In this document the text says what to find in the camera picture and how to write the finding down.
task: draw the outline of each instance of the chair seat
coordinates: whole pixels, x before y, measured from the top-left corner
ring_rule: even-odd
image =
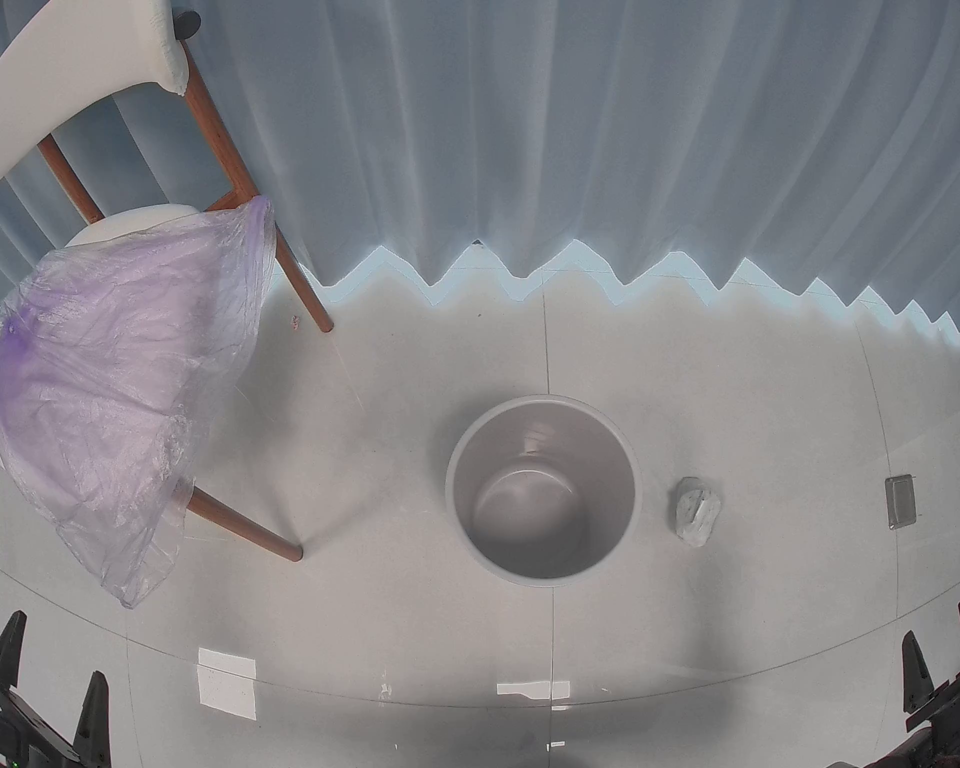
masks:
[[[99,222],[87,225],[75,234],[67,246],[81,246],[87,243],[102,243],[121,237],[131,232],[156,227],[164,222],[172,222],[182,216],[190,216],[199,211],[193,205],[178,205],[164,203],[163,205],[147,205],[142,208],[125,210],[123,213],[114,213],[101,219]]]

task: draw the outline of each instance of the plastic bag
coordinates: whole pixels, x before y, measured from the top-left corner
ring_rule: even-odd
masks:
[[[677,536],[690,546],[703,546],[720,514],[720,496],[699,477],[685,477],[676,491]]]
[[[269,201],[52,251],[0,304],[0,461],[131,608],[170,573],[190,467],[256,340]]]

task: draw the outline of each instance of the chair backrest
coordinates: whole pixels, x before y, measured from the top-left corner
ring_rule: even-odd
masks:
[[[0,55],[0,178],[60,123],[140,83],[186,90],[169,0],[49,0]]]

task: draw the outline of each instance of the floor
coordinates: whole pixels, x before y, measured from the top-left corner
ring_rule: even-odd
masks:
[[[275,287],[198,467],[302,563],[189,516],[128,612],[0,475],[0,615],[28,614],[20,690],[59,730],[97,668],[117,766],[826,768],[905,738],[907,630],[960,672],[955,329],[749,264],[719,292],[676,257],[629,290],[576,252],[515,280],[477,247],[433,288],[365,269],[325,290],[329,335]],[[545,391],[624,431],[643,491],[631,540],[554,589],[485,570],[443,509],[467,426]],[[724,498],[703,549],[670,527],[686,475]]]

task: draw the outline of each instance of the blue-gray curtain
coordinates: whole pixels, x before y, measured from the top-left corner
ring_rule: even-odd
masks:
[[[39,5],[5,0],[0,45]],[[796,293],[871,285],[960,321],[954,2],[193,8],[214,100],[324,284],[379,245],[432,283],[474,239],[525,276],[576,238],[624,282],[679,250],[722,285],[748,256]],[[227,188],[156,86],[55,137],[106,213]],[[81,225],[25,158],[0,184],[0,294]]]

